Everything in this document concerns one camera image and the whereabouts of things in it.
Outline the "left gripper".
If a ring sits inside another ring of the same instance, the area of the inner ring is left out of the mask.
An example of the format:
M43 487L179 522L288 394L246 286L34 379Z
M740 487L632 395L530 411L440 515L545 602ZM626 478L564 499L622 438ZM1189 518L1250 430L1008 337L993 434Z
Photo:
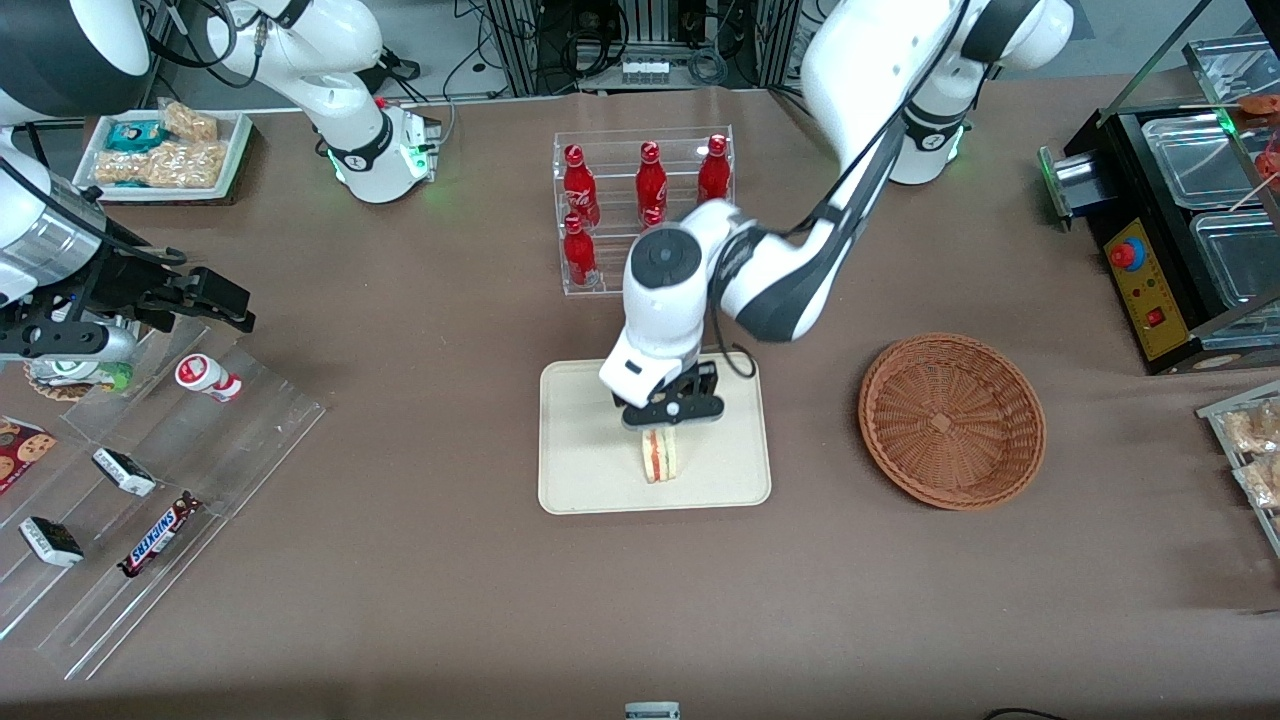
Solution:
M672 428L672 441L680 441L692 424L713 423L724 414L716 361L695 355L652 357L625 334L602 364L599 378L621 410L622 427L637 436Z

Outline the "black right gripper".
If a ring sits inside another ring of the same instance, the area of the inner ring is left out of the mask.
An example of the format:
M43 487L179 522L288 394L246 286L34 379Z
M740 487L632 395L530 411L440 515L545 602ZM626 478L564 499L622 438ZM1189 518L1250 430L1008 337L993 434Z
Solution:
M4 361L125 361L140 342L136 324L169 332L179 315L220 322L251 333L250 292L207 266L182 275L140 258L108 250L52 284L3 266Z

